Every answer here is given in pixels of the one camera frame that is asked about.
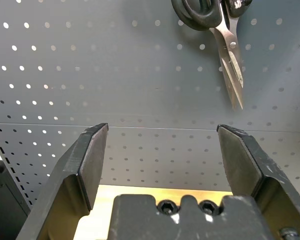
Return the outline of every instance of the perforated metal sheet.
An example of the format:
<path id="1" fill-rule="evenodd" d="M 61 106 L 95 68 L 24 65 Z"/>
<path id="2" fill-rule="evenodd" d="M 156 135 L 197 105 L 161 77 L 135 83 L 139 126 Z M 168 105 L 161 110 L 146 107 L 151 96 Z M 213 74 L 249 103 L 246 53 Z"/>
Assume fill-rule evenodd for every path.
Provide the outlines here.
<path id="1" fill-rule="evenodd" d="M 33 203 L 84 126 L 0 124 L 0 147 Z M 300 133 L 250 131 L 300 193 Z M 110 127 L 101 184 L 229 191 L 215 130 Z"/>

